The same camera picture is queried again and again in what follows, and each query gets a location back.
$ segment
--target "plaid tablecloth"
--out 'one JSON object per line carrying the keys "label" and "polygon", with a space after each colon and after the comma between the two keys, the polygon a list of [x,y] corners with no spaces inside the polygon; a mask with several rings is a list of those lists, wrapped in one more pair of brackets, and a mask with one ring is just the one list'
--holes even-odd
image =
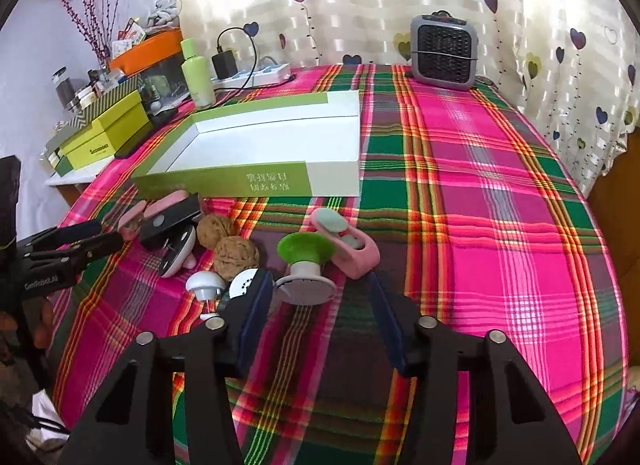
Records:
{"label": "plaid tablecloth", "polygon": [[[376,240],[378,269],[424,315],[463,333],[505,331],[592,463],[618,429],[626,384],[622,303],[602,236],[558,158],[495,89],[451,92],[405,71],[321,66],[242,96],[360,90],[360,198],[214,199],[209,209],[228,214],[267,266],[283,271],[278,240],[310,229],[315,207],[335,208]],[[157,142],[111,163],[65,223],[99,218],[113,227],[138,199],[129,177]],[[211,267],[210,252],[197,255],[197,270]],[[49,356],[54,403],[69,425],[136,333],[167,336],[199,322],[201,305],[184,292],[190,272],[158,279],[158,262],[127,243],[59,295]],[[282,305],[248,380],[228,382],[247,465],[396,459],[415,384],[390,367],[364,287],[327,273],[338,295],[318,307]],[[468,383],[460,382],[454,463],[464,461],[468,432]],[[177,457],[187,463],[180,375],[174,386]]]}

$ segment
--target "white mushroom toy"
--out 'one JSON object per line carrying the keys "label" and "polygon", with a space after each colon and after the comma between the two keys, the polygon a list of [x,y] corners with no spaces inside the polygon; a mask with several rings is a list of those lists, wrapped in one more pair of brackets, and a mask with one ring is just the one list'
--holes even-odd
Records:
{"label": "white mushroom toy", "polygon": [[206,303],[207,312],[200,314],[202,320],[218,316],[210,310],[209,301],[215,301],[225,291],[226,282],[222,277],[214,271],[197,271],[187,279],[185,288],[193,291],[198,301]]}

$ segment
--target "lotion bottle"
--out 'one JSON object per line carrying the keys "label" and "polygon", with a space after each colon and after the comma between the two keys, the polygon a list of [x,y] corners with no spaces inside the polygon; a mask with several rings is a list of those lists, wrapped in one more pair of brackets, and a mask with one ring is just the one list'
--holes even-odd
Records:
{"label": "lotion bottle", "polygon": [[216,94],[211,83],[209,63],[206,58],[198,55],[196,41],[193,38],[183,40],[180,42],[180,46],[184,55],[182,72],[193,103],[196,109],[206,109],[216,101]]}

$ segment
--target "wall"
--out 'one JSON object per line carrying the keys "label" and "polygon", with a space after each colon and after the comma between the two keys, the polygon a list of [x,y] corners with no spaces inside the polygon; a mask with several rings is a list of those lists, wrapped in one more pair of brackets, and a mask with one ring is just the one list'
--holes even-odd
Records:
{"label": "wall", "polygon": [[[120,0],[117,24],[145,18],[155,0]],[[80,12],[80,0],[73,6]],[[22,161],[18,239],[59,223],[68,206],[38,162],[50,133],[64,119],[51,75],[66,66],[72,79],[85,79],[97,61],[58,0],[20,0],[0,30],[0,156]]]}
{"label": "wall", "polygon": [[589,194],[591,212],[602,230],[616,269],[625,307],[629,365],[640,366],[640,128],[628,136],[627,152]]}

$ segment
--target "heart pattern curtain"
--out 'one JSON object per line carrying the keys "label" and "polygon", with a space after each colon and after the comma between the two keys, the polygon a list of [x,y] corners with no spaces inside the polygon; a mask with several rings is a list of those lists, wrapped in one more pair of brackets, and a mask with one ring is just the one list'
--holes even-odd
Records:
{"label": "heart pattern curtain", "polygon": [[[583,193],[626,150],[638,121],[640,37],[618,0],[181,0],[185,36],[207,56],[239,26],[258,55],[292,66],[408,63],[414,16],[446,10],[478,32],[490,78],[558,153]],[[242,32],[224,34],[241,68]]]}

